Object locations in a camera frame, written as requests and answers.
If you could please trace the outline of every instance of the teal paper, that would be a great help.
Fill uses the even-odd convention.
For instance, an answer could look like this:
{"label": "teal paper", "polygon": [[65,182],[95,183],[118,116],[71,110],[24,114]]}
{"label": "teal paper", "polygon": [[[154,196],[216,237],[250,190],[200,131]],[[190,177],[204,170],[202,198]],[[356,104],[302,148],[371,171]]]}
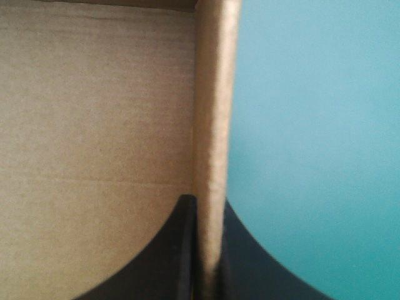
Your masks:
{"label": "teal paper", "polygon": [[243,0],[228,198],[338,300],[400,299],[400,1]]}

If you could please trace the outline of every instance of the cardboard box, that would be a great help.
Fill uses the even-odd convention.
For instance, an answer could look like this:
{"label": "cardboard box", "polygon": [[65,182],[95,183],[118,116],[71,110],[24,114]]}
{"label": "cardboard box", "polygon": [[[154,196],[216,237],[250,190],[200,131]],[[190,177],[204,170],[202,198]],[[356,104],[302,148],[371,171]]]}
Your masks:
{"label": "cardboard box", "polygon": [[72,2],[0,0],[0,298],[86,292],[187,193],[212,294],[239,0]]}

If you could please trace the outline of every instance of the black curved shape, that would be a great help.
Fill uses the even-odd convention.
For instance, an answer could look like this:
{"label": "black curved shape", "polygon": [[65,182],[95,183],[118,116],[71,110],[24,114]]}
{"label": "black curved shape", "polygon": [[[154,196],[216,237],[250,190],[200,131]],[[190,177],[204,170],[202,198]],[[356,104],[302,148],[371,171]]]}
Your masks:
{"label": "black curved shape", "polygon": [[228,202],[219,271],[223,300],[331,300],[267,253]]}
{"label": "black curved shape", "polygon": [[76,300],[190,300],[195,222],[196,199],[183,195],[131,262]]}

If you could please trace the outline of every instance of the cardboard divider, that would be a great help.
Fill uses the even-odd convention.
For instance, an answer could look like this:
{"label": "cardboard divider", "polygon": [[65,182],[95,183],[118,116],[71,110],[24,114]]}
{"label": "cardboard divider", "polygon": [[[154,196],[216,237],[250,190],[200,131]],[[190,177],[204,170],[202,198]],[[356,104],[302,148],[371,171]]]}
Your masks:
{"label": "cardboard divider", "polygon": [[196,6],[194,194],[198,199],[199,291],[215,294],[221,256],[229,120],[240,0],[200,0]]}

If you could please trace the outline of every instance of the corrugated cardboard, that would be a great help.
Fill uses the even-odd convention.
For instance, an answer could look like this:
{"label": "corrugated cardboard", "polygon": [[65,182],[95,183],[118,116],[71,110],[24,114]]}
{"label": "corrugated cardboard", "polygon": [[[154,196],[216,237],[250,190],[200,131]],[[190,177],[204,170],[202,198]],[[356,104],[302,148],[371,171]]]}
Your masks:
{"label": "corrugated cardboard", "polygon": [[0,299],[87,291],[143,249],[184,193],[199,198],[212,295],[239,0],[197,10],[195,34],[192,12],[0,0]]}
{"label": "corrugated cardboard", "polygon": [[[57,0],[40,0],[54,2]],[[197,0],[59,0],[70,3],[91,3],[117,6],[137,6],[142,8],[164,8],[194,11]]]}
{"label": "corrugated cardboard", "polygon": [[196,11],[194,194],[202,298],[214,294],[226,196],[229,120],[240,0],[202,0]]}

